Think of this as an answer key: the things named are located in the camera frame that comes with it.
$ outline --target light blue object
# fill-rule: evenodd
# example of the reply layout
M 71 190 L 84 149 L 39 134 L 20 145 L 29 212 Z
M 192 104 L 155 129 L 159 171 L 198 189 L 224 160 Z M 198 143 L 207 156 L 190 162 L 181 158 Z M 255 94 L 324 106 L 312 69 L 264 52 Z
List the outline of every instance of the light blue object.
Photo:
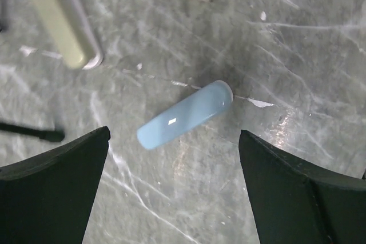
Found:
M 229 85 L 221 80 L 212 82 L 143 125 L 137 138 L 152 150 L 226 111 L 232 102 Z

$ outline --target white highlight on blue object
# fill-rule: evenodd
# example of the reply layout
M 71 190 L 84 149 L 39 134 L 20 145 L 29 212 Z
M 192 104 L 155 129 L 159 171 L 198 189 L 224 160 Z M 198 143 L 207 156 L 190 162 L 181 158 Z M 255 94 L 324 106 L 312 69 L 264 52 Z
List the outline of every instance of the white highlight on blue object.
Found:
M 137 138 L 144 148 L 155 149 L 226 111 L 233 97 L 224 81 L 212 82 L 143 125 Z

